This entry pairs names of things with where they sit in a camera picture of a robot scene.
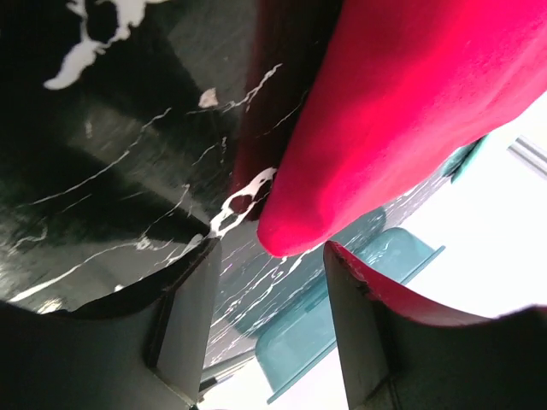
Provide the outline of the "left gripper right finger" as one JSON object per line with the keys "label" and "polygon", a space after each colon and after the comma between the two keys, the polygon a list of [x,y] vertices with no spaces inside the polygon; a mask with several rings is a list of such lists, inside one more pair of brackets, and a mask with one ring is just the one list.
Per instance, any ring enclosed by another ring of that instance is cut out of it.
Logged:
{"label": "left gripper right finger", "polygon": [[350,408],[545,408],[544,307],[487,319],[410,290],[338,243],[323,256]]}

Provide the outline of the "red t shirt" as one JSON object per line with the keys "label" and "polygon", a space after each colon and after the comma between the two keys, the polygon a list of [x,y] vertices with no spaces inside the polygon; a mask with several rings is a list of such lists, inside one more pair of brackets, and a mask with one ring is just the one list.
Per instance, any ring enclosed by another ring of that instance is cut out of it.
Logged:
{"label": "red t shirt", "polygon": [[546,89],[543,1],[259,1],[232,208],[291,256]]}

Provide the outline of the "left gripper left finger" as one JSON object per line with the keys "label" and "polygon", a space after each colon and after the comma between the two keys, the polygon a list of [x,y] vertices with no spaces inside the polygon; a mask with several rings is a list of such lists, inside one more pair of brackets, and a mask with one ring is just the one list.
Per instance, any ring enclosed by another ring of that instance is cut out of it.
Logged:
{"label": "left gripper left finger", "polygon": [[193,409],[221,267],[207,239],[75,311],[1,306],[4,409]]}

